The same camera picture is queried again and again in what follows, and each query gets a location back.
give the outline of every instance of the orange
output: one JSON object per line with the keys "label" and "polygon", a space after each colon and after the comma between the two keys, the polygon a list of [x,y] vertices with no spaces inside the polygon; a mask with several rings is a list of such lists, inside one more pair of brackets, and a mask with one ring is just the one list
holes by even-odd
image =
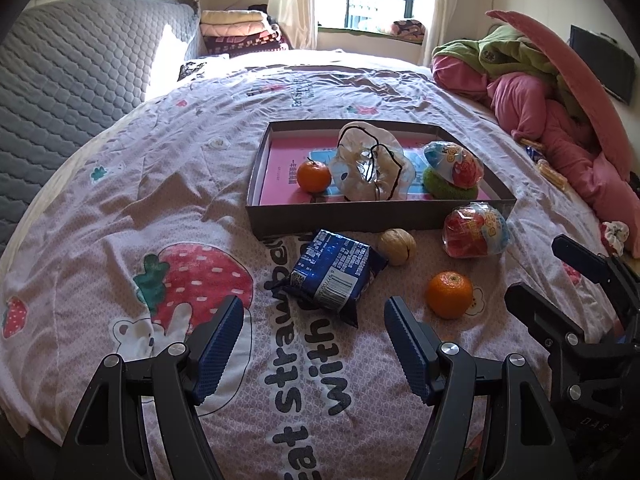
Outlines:
{"label": "orange", "polygon": [[322,193],[331,185],[331,171],[322,162],[306,160],[298,167],[296,180],[307,193]]}
{"label": "orange", "polygon": [[452,270],[435,276],[424,291],[429,308],[444,319],[457,319],[474,302],[474,286],[468,277]]}

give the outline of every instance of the blue gripper pad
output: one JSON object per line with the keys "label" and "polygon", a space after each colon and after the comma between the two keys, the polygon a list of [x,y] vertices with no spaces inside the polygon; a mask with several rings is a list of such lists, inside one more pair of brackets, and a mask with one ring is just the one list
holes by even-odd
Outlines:
{"label": "blue gripper pad", "polygon": [[[214,319],[209,323],[214,323],[217,317],[217,315],[214,316]],[[226,312],[222,312],[217,329],[211,335],[197,361],[196,376],[193,377],[191,390],[194,403],[197,406],[202,404],[206,397],[216,392],[222,372],[225,371],[226,363],[229,361],[231,351],[234,349],[242,330],[243,321],[242,302],[238,298],[234,298]]]}
{"label": "blue gripper pad", "polygon": [[384,317],[386,331],[411,391],[431,406],[444,388],[438,355],[402,298],[386,300]]}

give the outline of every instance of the gray quilted headboard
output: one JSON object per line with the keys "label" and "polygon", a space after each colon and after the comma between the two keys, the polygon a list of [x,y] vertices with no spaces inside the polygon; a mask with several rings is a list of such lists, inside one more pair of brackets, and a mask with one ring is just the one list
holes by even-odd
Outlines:
{"label": "gray quilted headboard", "polygon": [[0,44],[0,254],[57,168],[145,100],[167,31],[189,45],[175,67],[163,57],[177,80],[198,55],[199,22],[195,0],[63,0],[21,14]]}

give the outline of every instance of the strawberry print bed sheet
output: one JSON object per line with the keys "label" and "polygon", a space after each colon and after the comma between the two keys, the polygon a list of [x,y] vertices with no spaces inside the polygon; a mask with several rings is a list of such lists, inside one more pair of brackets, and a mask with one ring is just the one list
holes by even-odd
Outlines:
{"label": "strawberry print bed sheet", "polygon": [[[574,285],[551,252],[558,234],[603,252],[593,213],[546,182],[473,104],[437,88],[423,69],[392,60],[293,51],[234,61],[104,133],[108,140],[84,154],[84,165],[6,253],[0,406],[17,431],[32,425],[60,444],[104,355],[156,355],[235,294],[244,304],[242,332],[217,392],[198,409],[225,477],[404,478],[430,409],[411,394],[386,334],[386,298],[402,296],[441,339],[471,354],[523,354],[546,385],[545,351],[505,309],[509,284],[533,286],[591,342],[612,326],[602,291],[580,277]],[[270,121],[316,118],[450,131],[518,199],[507,251],[452,260],[439,231],[415,232],[415,260],[372,283],[358,304],[357,330],[272,292],[310,237],[252,235],[244,210],[250,171]],[[443,270],[466,274],[475,287],[473,308],[457,321],[438,319],[424,304],[424,285]],[[169,479],[153,402],[144,412],[156,473]],[[471,437],[483,413],[478,400]]]}

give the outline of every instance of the green sponge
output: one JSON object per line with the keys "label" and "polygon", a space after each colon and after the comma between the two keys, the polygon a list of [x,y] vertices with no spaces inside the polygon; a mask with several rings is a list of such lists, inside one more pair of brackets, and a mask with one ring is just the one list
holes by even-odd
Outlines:
{"label": "green sponge", "polygon": [[478,185],[469,189],[450,184],[429,166],[422,174],[422,184],[427,192],[436,200],[476,200]]}

